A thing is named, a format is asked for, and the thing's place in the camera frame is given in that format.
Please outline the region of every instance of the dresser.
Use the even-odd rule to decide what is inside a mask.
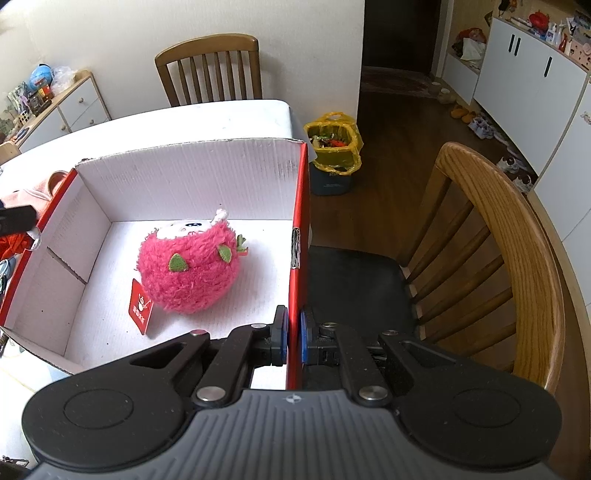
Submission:
[[[92,72],[80,70],[74,84],[56,95],[51,105],[25,127],[27,134],[17,142],[21,152],[72,132],[111,120]]]
[[[474,99],[539,175],[578,106],[587,71],[555,47],[494,18]]]

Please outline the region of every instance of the trash bin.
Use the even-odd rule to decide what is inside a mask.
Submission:
[[[361,168],[363,146],[355,120],[343,112],[326,113],[304,126],[317,158],[310,166],[314,195],[341,195],[351,187],[351,175]]]
[[[310,191],[314,195],[342,195],[351,188],[351,175],[328,173],[310,164]]]

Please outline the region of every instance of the toy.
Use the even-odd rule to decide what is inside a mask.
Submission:
[[[37,90],[39,90],[37,82],[42,79],[46,81],[48,86],[51,85],[51,82],[53,80],[53,76],[51,75],[51,68],[49,67],[49,65],[45,65],[44,63],[40,63],[39,66],[35,70],[33,70],[27,86],[33,92],[36,92]]]
[[[150,233],[139,248],[142,285],[164,310],[194,313],[218,301],[240,270],[245,238],[228,226],[219,209],[211,222],[185,220]]]

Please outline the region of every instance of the white table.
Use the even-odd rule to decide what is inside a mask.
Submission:
[[[180,141],[235,138],[295,138],[308,141],[291,108],[279,100],[241,100],[180,106],[113,120],[65,135],[33,148],[2,165],[0,197],[33,187],[56,170],[69,171],[83,158]],[[316,154],[309,144],[309,157]],[[17,346],[0,359],[0,388],[9,401],[0,412],[0,455],[34,464],[21,430],[22,409],[34,391],[60,378],[61,372]]]
[[[30,188],[56,170],[69,171],[83,158],[170,145],[187,139],[198,142],[233,138],[304,140],[309,144],[309,159],[316,157],[301,124],[285,102],[201,103],[119,118],[33,148],[2,165],[0,197]]]

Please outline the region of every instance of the doorway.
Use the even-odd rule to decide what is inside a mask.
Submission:
[[[362,65],[429,74],[441,0],[365,0]]]

